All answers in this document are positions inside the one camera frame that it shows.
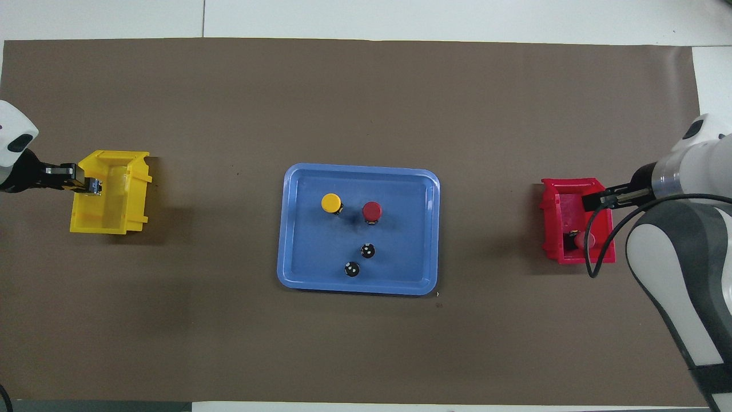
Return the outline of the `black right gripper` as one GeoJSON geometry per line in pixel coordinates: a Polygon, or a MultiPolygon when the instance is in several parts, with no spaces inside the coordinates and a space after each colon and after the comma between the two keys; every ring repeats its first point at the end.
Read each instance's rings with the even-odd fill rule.
{"type": "Polygon", "coordinates": [[[582,206],[585,212],[597,209],[619,209],[635,206],[635,203],[649,203],[656,199],[652,188],[653,172],[657,162],[640,167],[631,177],[629,183],[609,186],[605,191],[582,196],[582,206]],[[630,199],[628,193],[634,194],[630,199]]]}

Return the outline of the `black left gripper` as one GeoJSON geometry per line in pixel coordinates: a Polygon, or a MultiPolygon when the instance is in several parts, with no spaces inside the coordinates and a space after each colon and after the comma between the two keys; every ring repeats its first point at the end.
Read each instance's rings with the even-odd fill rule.
{"type": "Polygon", "coordinates": [[[97,179],[84,177],[81,180],[72,178],[77,175],[78,165],[63,163],[60,165],[41,162],[31,149],[25,149],[11,167],[9,174],[9,193],[20,193],[30,188],[48,188],[73,191],[82,195],[96,195],[97,179]],[[54,185],[53,178],[47,175],[65,176],[60,186],[54,185]]]}

